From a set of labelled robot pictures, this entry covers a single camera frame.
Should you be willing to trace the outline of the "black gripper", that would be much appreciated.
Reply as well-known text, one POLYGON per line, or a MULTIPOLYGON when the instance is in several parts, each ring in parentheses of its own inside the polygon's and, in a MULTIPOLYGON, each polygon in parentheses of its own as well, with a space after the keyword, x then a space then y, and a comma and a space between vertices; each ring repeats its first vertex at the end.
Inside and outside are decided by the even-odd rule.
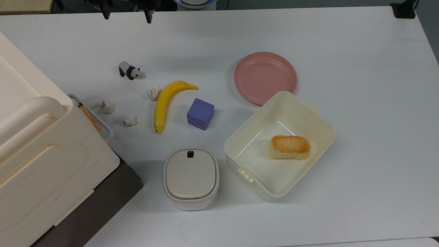
POLYGON ((107 3, 109 6, 102 6, 102 14, 105 19, 109 19, 111 7, 118 8, 130 7, 130 10, 143 10, 147 23, 152 23, 154 11, 171 11, 171 0, 85 0, 87 4, 107 3))

